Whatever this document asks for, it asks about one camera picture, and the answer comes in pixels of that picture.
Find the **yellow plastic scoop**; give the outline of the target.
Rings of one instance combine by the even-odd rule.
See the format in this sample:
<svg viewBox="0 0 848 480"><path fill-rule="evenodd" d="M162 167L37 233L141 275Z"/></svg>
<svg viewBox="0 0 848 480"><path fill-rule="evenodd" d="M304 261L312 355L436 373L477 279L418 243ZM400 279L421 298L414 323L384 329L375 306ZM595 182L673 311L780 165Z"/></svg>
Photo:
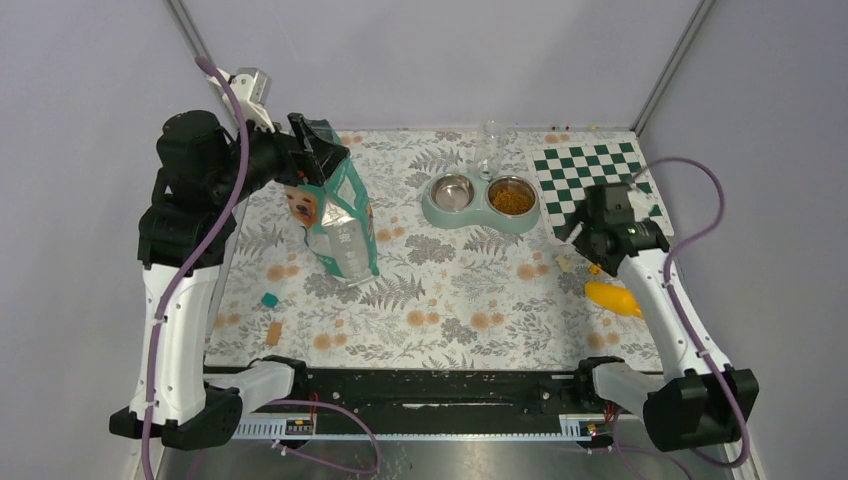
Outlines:
<svg viewBox="0 0 848 480"><path fill-rule="evenodd" d="M585 285L585 293L593 303L605 310L621 316L644 319L636 298L624 287L590 281Z"/></svg>

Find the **teal pet food bag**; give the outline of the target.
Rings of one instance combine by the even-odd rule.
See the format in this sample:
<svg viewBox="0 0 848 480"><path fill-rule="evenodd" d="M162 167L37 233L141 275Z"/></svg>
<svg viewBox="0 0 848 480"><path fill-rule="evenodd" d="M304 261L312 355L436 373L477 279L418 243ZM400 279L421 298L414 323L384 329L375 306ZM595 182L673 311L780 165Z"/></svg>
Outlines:
<svg viewBox="0 0 848 480"><path fill-rule="evenodd" d="M379 276L373 209L349 150L322 186L284 187L290 212L304 229L304 243L327 272L347 286Z"/></svg>

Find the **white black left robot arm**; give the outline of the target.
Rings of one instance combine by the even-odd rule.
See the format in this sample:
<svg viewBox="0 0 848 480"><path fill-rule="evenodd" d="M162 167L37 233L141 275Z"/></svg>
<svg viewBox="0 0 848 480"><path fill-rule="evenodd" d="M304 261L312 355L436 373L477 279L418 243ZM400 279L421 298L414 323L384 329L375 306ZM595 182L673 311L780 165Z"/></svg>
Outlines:
<svg viewBox="0 0 848 480"><path fill-rule="evenodd" d="M233 375L203 377L213 292L237 225L228 201L271 182L316 184L346 153L326 120L298 113L288 120L289 132L248 121L244 133L231 135L213 113L192 110L163 125L161 166L139 222L145 347L132 401L110 416L113 435L158 438L183 451L217 447L245 415L273 401L288 411L309 401L301 360L270 355Z"/></svg>

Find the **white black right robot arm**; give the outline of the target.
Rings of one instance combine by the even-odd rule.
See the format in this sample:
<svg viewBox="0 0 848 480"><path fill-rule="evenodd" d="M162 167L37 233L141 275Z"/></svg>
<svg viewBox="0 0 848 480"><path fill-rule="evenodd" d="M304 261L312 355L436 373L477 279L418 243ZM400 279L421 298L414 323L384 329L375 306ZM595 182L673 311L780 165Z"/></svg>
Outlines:
<svg viewBox="0 0 848 480"><path fill-rule="evenodd" d="M566 229L580 230L573 246L632 294L663 368L651 377L617 357L579 362L573 396L583 410L614 403L636 415L662 452L744 439L759 393L749 369L737 369L711 339L679 286L670 246L652 220L639 220L625 183L590 186Z"/></svg>

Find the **mint double pet bowl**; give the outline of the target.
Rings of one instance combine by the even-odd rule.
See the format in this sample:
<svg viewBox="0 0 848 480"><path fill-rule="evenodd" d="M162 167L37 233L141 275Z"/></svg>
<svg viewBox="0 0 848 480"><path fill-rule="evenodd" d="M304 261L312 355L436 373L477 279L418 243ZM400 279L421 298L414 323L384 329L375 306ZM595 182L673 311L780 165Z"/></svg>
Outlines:
<svg viewBox="0 0 848 480"><path fill-rule="evenodd" d="M504 192L528 198L529 208L516 214L499 209L494 201ZM421 208L425 219L440 229L478 225L502 233L524 234L540 218L540 196L527 179L516 175L484 180L476 174L442 173L424 187Z"/></svg>

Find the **small cream crumb piece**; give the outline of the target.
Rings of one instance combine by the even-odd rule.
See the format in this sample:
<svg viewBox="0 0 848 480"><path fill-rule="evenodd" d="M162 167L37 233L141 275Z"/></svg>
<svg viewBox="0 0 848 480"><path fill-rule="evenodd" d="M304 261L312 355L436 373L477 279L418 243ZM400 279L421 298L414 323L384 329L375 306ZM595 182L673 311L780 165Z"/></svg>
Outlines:
<svg viewBox="0 0 848 480"><path fill-rule="evenodd" d="M554 258L554 260L556 261L558 267L562 272L571 273L573 271L572 262L568 257L564 255L558 255Z"/></svg>

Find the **green white checkerboard mat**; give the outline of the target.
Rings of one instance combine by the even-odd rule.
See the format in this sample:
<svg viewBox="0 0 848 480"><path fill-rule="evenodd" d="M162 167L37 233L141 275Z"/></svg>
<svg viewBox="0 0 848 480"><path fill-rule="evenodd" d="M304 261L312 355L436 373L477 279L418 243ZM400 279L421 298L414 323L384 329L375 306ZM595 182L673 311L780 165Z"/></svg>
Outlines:
<svg viewBox="0 0 848 480"><path fill-rule="evenodd" d="M531 182L541 200L541 216L548 241L557 237L585 199L590 186L627 182L646 165L637 141L567 143L538 147L526 156Z"/></svg>

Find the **small teal cube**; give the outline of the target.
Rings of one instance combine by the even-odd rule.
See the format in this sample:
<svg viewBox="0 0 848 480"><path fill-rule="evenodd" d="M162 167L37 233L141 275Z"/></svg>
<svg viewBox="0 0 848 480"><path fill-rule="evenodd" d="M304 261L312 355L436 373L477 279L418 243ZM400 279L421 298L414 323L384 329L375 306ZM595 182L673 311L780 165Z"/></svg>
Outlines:
<svg viewBox="0 0 848 480"><path fill-rule="evenodd" d="M271 293L265 293L261 298L261 304L269 309L274 309L278 303L278 297Z"/></svg>

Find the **small tan wooden block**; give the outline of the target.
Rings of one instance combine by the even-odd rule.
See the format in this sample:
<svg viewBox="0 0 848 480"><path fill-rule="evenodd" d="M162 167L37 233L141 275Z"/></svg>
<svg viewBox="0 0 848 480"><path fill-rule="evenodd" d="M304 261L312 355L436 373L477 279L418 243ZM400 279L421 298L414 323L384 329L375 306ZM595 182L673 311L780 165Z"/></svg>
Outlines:
<svg viewBox="0 0 848 480"><path fill-rule="evenodd" d="M267 330L265 344L268 346L276 346L279 344L283 330L283 323L274 321L269 324Z"/></svg>

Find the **floral table mat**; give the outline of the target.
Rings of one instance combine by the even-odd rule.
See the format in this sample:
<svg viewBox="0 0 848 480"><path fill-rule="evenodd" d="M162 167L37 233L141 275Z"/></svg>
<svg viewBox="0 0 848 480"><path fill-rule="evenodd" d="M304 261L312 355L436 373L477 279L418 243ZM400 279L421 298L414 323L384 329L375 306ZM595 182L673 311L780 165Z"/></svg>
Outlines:
<svg viewBox="0 0 848 480"><path fill-rule="evenodd" d="M346 287L303 241L284 189L270 184L247 209L207 341L208 366L236 367L267 355L312 367L570 370L613 355L656 373L646 323L585 295L580 256L549 243L544 224L510 235L486 227L442 230L421 211L427 182L461 172L472 131L348 131L374 210L379 277ZM571 273L554 258L568 257ZM274 309L261 304L278 297ZM279 344L265 344L271 322Z"/></svg>

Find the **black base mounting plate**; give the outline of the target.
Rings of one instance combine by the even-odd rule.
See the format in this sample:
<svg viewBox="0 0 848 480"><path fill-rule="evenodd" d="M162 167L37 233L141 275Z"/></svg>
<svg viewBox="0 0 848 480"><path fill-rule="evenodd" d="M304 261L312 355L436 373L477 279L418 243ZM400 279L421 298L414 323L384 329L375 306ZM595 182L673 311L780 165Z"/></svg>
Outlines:
<svg viewBox="0 0 848 480"><path fill-rule="evenodd" d="M439 431L449 420L481 428L516 426L559 414L601 417L601 403L579 399L569 371L485 371L316 368L297 384L294 406L265 406L262 413L307 413L305 400L323 402L317 414L342 415L339 406L368 427L426 422Z"/></svg>

